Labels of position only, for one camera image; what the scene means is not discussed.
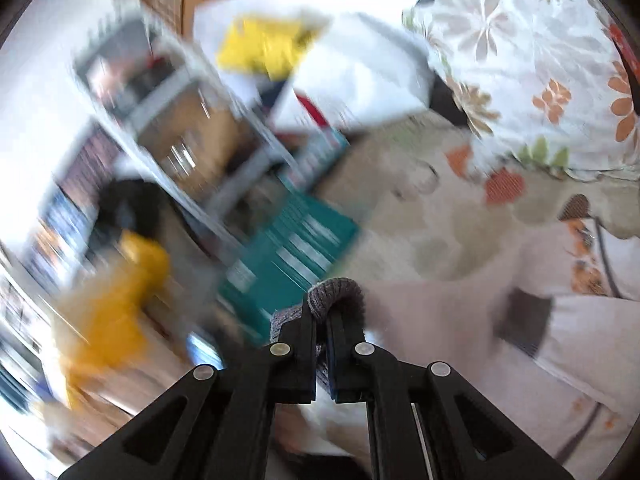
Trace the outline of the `yellow bag on table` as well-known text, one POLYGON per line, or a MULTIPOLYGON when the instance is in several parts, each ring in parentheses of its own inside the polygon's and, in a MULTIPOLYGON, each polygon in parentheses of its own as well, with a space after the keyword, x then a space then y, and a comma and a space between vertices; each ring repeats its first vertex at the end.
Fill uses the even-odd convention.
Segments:
POLYGON ((321 31, 301 20, 243 16, 227 29, 216 62, 223 70, 285 80, 321 31))

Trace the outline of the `white shelf unit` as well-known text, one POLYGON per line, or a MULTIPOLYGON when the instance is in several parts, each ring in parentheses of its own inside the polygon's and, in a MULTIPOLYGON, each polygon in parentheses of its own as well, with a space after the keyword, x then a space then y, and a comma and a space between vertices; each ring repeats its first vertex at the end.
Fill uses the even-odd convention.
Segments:
POLYGON ((73 74, 110 137, 221 254, 242 243, 228 215, 291 152, 196 48, 143 6, 94 23, 73 74))

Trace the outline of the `white floral pillow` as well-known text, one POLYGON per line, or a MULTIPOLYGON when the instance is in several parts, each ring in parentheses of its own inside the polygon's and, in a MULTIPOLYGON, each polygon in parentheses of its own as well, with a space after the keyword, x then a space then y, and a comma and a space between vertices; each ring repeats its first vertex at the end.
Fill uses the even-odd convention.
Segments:
POLYGON ((571 177, 639 173, 639 115, 599 0, 432 0, 402 14, 465 114, 464 173, 510 159, 571 177))

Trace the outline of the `pale pink small garment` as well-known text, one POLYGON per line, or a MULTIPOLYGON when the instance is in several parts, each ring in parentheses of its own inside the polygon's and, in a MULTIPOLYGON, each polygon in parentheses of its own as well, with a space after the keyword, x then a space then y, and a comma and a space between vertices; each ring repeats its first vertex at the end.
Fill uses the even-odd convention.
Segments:
POLYGON ((639 415, 639 242, 593 218, 555 221, 457 281, 332 278, 305 306, 341 302, 403 361, 444 361, 577 479, 599 478, 639 415))

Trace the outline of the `teal box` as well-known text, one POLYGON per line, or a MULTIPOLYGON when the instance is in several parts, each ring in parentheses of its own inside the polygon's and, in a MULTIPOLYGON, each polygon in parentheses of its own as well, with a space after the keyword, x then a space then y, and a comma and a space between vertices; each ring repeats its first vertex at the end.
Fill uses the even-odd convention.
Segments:
POLYGON ((273 315, 300 304, 357 237, 354 220, 310 194, 348 148, 337 130, 316 132, 294 166, 284 164, 256 188, 254 230, 218 288, 251 344, 268 341, 273 315))

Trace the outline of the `heart patterned quilt bedspread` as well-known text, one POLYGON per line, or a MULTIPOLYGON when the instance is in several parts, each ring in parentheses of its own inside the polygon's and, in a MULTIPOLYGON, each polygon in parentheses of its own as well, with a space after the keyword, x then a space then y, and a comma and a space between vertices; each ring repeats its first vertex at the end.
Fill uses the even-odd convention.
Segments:
POLYGON ((575 195, 614 235, 639 232, 639 185, 551 177, 510 164, 461 177, 469 133, 428 112, 352 137, 316 195, 360 227, 335 272, 357 281, 463 278, 559 218, 575 195))

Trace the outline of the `yellow cloth on floor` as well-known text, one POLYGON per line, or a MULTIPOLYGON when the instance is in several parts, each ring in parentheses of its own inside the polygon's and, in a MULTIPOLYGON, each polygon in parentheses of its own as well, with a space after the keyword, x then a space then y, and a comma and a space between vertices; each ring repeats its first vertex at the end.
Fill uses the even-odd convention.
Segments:
POLYGON ((160 243, 124 231, 96 270, 58 296, 53 339, 69 404, 88 382, 134 362, 146 346, 143 308, 164 289, 170 259, 160 243))

